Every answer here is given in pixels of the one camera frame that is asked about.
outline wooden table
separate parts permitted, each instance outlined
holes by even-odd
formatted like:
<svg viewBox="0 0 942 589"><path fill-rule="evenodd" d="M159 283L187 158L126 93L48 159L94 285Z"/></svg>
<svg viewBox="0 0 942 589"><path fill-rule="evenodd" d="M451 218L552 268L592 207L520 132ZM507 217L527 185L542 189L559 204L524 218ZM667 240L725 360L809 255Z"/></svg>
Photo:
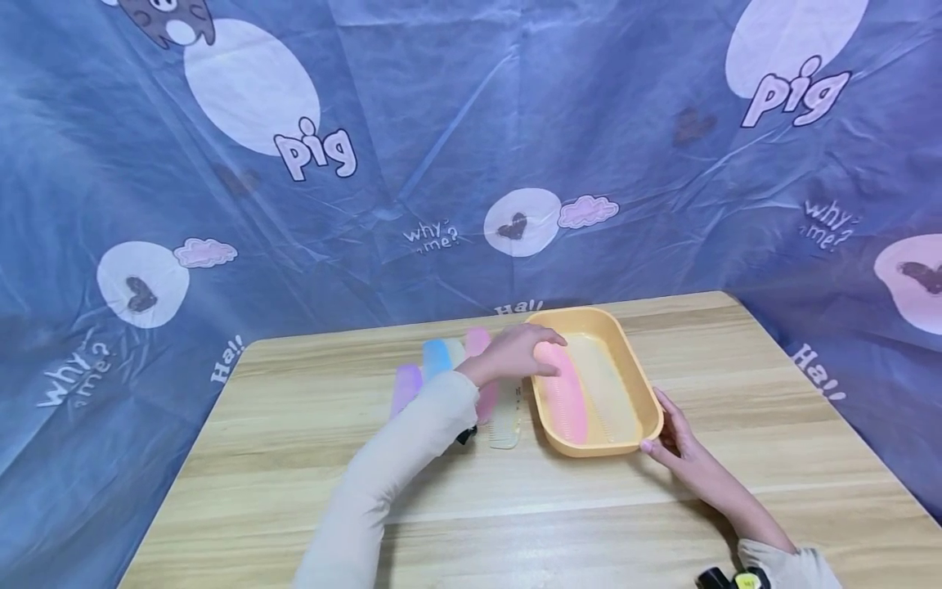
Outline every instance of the wooden table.
<svg viewBox="0 0 942 589"><path fill-rule="evenodd" d="M736 301L602 306L704 444L845 587L938 584L938 526ZM388 417L395 367L424 340L524 317L251 345L122 587L289 586L345 465ZM731 566L730 531L660 466L559 456L528 409L531 396L516 449L456 445L408 489L378 587L682 588Z"/></svg>

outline wrinkled fabric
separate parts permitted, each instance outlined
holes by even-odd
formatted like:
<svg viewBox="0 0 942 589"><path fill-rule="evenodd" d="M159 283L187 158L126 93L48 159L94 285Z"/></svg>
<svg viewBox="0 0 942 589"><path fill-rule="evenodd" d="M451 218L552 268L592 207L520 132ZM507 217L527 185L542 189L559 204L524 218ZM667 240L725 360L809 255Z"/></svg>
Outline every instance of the wrinkled fabric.
<svg viewBox="0 0 942 589"><path fill-rule="evenodd" d="M0 16L0 586L113 586L253 341L711 289L942 516L934 0Z"/></svg>

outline comb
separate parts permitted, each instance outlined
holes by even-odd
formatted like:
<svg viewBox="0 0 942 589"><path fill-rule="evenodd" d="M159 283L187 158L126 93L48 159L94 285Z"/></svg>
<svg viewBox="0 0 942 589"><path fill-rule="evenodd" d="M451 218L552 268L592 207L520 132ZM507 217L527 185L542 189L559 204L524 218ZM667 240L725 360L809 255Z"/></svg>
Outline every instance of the comb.
<svg viewBox="0 0 942 589"><path fill-rule="evenodd" d="M491 448L511 450L520 441L520 397L519 381L500 381L497 385L494 412L488 424Z"/></svg>
<svg viewBox="0 0 942 589"><path fill-rule="evenodd" d="M491 344L491 336L483 327L473 327L464 337L464 352L467 357L480 356ZM497 405L497 383L488 383L480 389L478 399L478 425L484 425L491 420L494 407Z"/></svg>
<svg viewBox="0 0 942 589"><path fill-rule="evenodd" d="M451 361L451 366L448 367L448 369L454 370L461 362L464 362L464 346L461 340L454 337L443 339L442 341L445 342L445 347L448 350L448 358Z"/></svg>
<svg viewBox="0 0 942 589"><path fill-rule="evenodd" d="M605 354L599 353L588 338L573 338L566 351L579 367L582 388L609 443L622 444L639 439L641 425L615 365Z"/></svg>
<svg viewBox="0 0 942 589"><path fill-rule="evenodd" d="M396 383L393 385L393 406L389 418L399 415L406 405L415 399L418 389L422 388L422 370L415 364L406 364L396 368Z"/></svg>
<svg viewBox="0 0 942 589"><path fill-rule="evenodd" d="M451 354L445 341L430 339L422 344L422 382L427 383L437 374L451 369Z"/></svg>
<svg viewBox="0 0 942 589"><path fill-rule="evenodd" d="M540 342L533 350L537 361L555 366L560 376L537 376L546 384L546 404L553 422L553 430L567 442L585 444L589 436L582 384L569 354L556 344Z"/></svg>

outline yellow plastic tray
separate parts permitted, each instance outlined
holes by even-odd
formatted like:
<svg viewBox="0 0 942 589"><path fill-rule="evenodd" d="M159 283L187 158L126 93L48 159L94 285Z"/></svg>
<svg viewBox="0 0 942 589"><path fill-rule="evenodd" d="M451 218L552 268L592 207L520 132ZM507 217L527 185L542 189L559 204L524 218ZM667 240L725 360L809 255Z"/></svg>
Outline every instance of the yellow plastic tray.
<svg viewBox="0 0 942 589"><path fill-rule="evenodd" d="M586 443L571 444L557 433L546 406L545 379L533 377L540 421L553 448L573 458L614 456L655 439L664 415L618 319L595 307L539 311L527 322L550 327L569 342L586 403Z"/></svg>

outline pink comb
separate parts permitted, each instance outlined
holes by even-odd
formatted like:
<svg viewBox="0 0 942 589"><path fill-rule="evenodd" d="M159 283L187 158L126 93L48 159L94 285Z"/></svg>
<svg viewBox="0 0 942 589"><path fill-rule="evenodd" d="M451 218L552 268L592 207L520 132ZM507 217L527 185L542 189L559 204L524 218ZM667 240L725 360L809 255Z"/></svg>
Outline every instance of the pink comb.
<svg viewBox="0 0 942 589"><path fill-rule="evenodd" d="M415 399L422 387L422 370L415 364L406 364L396 368L396 384L393 387L393 407L389 418L399 415L406 405Z"/></svg>
<svg viewBox="0 0 942 589"><path fill-rule="evenodd" d="M582 384L569 354L556 344L540 342L533 350L538 362L555 366L560 376L538 376L546 383L546 404L553 416L553 428L570 443L585 444L589 436Z"/></svg>
<svg viewBox="0 0 942 589"><path fill-rule="evenodd" d="M467 357L479 356L491 344L491 336L483 327L472 327L464 337L464 354ZM478 425L491 420L497 405L497 383L488 383L480 390L478 400Z"/></svg>

